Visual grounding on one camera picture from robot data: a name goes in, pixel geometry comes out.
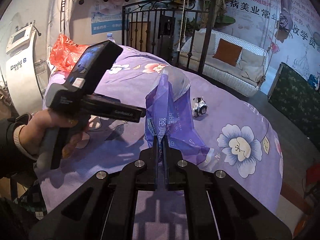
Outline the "person's left hand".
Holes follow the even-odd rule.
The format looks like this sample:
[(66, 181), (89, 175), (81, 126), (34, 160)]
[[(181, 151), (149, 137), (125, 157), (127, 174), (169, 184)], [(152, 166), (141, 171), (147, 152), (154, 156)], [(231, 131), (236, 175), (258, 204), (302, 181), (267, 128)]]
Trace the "person's left hand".
[(40, 146), (49, 128), (72, 128), (78, 120), (67, 118), (51, 109), (37, 112), (19, 134), (21, 146), (32, 156), (40, 155)]

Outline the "person's left forearm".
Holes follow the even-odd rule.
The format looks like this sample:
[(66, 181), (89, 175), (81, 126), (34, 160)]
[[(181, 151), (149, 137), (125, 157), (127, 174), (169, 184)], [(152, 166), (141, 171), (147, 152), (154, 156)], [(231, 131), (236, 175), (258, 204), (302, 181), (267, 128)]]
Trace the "person's left forearm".
[(18, 128), (27, 125), (31, 120), (29, 113), (17, 118), (1, 120), (1, 178), (11, 176), (31, 168), (36, 159), (29, 153), (23, 153), (17, 147)]

